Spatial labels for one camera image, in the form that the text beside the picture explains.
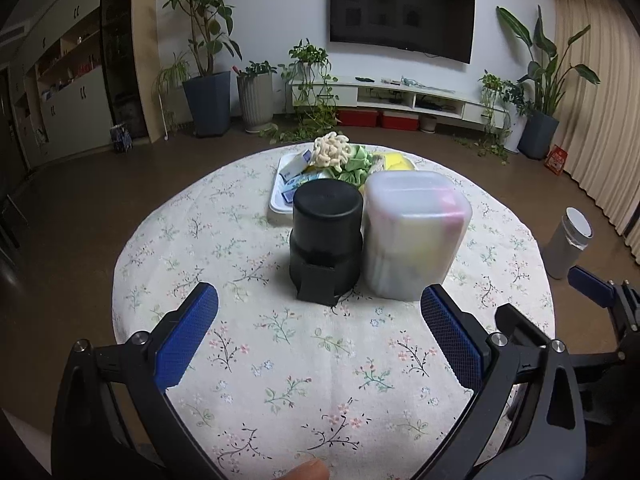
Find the person's left hand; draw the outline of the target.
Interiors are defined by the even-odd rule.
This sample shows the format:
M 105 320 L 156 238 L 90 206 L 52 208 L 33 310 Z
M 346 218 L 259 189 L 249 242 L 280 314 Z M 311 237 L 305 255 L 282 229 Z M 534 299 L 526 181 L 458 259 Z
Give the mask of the person's left hand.
M 314 458 L 291 469 L 278 480 L 329 480 L 330 471 L 328 466 Z

